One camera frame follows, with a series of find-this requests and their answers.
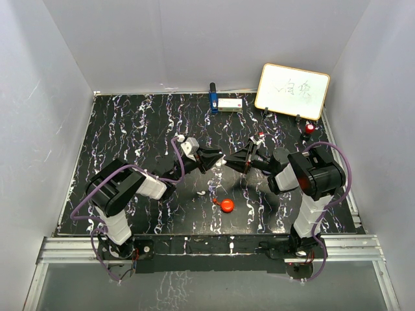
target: red object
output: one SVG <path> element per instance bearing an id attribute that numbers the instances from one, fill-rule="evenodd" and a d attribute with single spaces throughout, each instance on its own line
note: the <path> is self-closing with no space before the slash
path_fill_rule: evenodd
<path id="1" fill-rule="evenodd" d="M 306 134 L 311 134 L 311 133 L 313 133 L 313 132 L 314 132 L 314 129 L 315 129 L 314 125 L 312 125 L 312 124 L 307 124 L 307 125 L 305 126 L 305 133 L 306 133 Z"/>
<path id="2" fill-rule="evenodd" d="M 233 211 L 233 208 L 235 207 L 235 204 L 233 203 L 233 201 L 231 199 L 225 199 L 222 202 L 218 202 L 218 200 L 213 199 L 212 202 L 214 204 L 220 205 L 220 208 L 222 209 L 223 212 L 225 213 L 230 213 Z"/>

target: white paint streak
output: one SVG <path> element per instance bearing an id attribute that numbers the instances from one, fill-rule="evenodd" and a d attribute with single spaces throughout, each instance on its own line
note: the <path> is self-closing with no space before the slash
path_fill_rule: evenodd
<path id="1" fill-rule="evenodd" d="M 35 90 L 38 88 L 40 81 L 41 81 L 41 79 L 38 81 L 38 84 L 36 84 L 36 86 L 34 87 L 34 89 L 33 89 L 32 93 L 30 93 L 29 97 L 28 97 L 28 98 L 27 98 L 27 100 L 25 100 L 25 101 L 28 101 L 28 100 L 32 97 L 33 93 L 34 93 L 34 92 L 35 92 Z"/>
<path id="2" fill-rule="evenodd" d="M 51 153 L 52 153 L 52 150 L 49 151 L 49 153 L 47 154 L 46 159 L 43 162 L 46 162 L 46 160 L 48 160 L 48 158 L 49 158 L 49 156 L 50 156 Z"/>

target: wooden whiteboard frame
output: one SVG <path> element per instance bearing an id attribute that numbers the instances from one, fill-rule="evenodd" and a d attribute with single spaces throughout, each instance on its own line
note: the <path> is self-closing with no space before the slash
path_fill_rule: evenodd
<path id="1" fill-rule="evenodd" d="M 262 107 L 258 107 L 258 106 L 257 106 L 257 98 L 258 98 L 259 91 L 260 91 L 260 89 L 261 89 L 261 83 L 262 83 L 262 78 L 263 78 L 263 75 L 264 75 L 264 70 L 265 70 L 265 67 L 266 67 L 266 66 L 268 66 L 268 65 L 269 65 L 269 66 L 275 66 L 275 67 L 282 67 L 282 68 L 286 68 L 286 69 L 297 70 L 297 71 L 304 71 L 304 72 L 306 72 L 306 73 L 315 73 L 315 74 L 318 74 L 318 75 L 324 75 L 324 76 L 327 76 L 327 79 L 328 79 L 328 81 L 327 81 L 327 86 L 326 86 L 326 90 L 324 91 L 323 101 L 322 101 L 322 105 L 321 105 L 321 107 L 320 107 L 320 113 L 318 114 L 318 117 L 317 117 L 316 119 L 312 119 L 312 118 L 309 118 L 309 117 L 306 117 L 306 116 L 301 116 L 301 115 L 300 115 L 300 117 L 303 117 L 304 119 L 307 119 L 307 120 L 317 121 L 318 119 L 320 119 L 320 118 L 321 118 L 321 116 L 322 116 L 322 111 L 323 111 L 323 107 L 324 107 L 324 102 L 326 101 L 327 90 L 328 90 L 328 88 L 329 88 L 329 84 L 330 84 L 330 76 L 329 76 L 327 73 L 317 73 L 316 71 L 309 71 L 309 70 L 304 70 L 304 69 L 299 69 L 299 68 L 293 68 L 293 67 L 287 67 L 287 66 L 275 65 L 275 64 L 273 64 L 273 63 L 266 63 L 266 64 L 264 65 L 263 69 L 262 69 L 261 79 L 260 79 L 260 81 L 259 81 L 259 86 L 258 86 L 258 91 L 257 91 L 257 96 L 256 96 L 256 98 L 255 98 L 255 107 L 256 107 L 256 108 L 258 108 L 258 109 L 262 109 L 262 110 L 264 110 L 264 108 L 262 108 Z M 278 110 L 273 110 L 273 109 L 270 109 L 270 108 L 269 108 L 268 110 L 269 110 L 269 111 L 272 111 L 272 112 L 282 113 L 282 114 L 284 114 L 284 115 L 292 115 L 292 114 L 290 114 L 290 113 L 285 113 L 285 112 L 278 111 Z"/>

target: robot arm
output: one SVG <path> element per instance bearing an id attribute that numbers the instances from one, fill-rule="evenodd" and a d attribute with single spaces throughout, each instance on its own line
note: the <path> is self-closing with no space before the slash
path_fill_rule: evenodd
<path id="1" fill-rule="evenodd" d="M 142 174 L 133 168 L 127 168 L 115 175 L 93 195 L 92 202 L 106 224 L 106 234 L 118 246 L 124 244 L 132 236 L 124 208 L 135 194 L 155 200 L 166 200 L 175 191 L 175 183 L 182 176 L 182 165 L 184 174 L 196 168 L 204 174 L 223 156 L 220 149 L 199 146 L 195 138 L 185 138 L 180 135 L 178 141 L 181 143 L 184 154 L 180 161 L 174 162 L 172 169 L 160 174 L 157 171 L 154 172 L 155 174 L 146 172 Z M 86 194 L 90 194 L 104 179 L 126 164 L 120 159 L 113 160 L 90 179 Z"/>
<path id="2" fill-rule="evenodd" d="M 270 157 L 259 151 L 261 141 L 250 138 L 248 144 L 236 153 L 226 156 L 228 167 L 246 174 L 258 168 L 268 176 L 268 186 L 275 194 L 300 187 L 302 204 L 300 213 L 291 228 L 290 244 L 295 251 L 307 250 L 316 244 L 312 228 L 324 207 L 333 199 L 346 182 L 340 165 L 322 147 L 310 149 L 308 153 L 290 152 L 276 148 Z M 317 224 L 315 235 L 320 232 Z"/>

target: small red object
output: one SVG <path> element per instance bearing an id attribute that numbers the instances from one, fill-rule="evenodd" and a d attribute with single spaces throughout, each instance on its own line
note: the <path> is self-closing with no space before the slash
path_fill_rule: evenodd
<path id="1" fill-rule="evenodd" d="M 307 124 L 307 125 L 305 126 L 305 133 L 306 133 L 306 134 L 311 134 L 311 133 L 313 133 L 313 132 L 314 132 L 314 129 L 315 129 L 314 125 L 312 125 L 312 124 Z"/>
<path id="2" fill-rule="evenodd" d="M 233 211 L 233 201 L 231 199 L 225 199 L 222 201 L 222 203 L 220 204 L 220 208 L 222 209 L 222 211 L 224 211 L 225 213 L 230 213 Z"/>

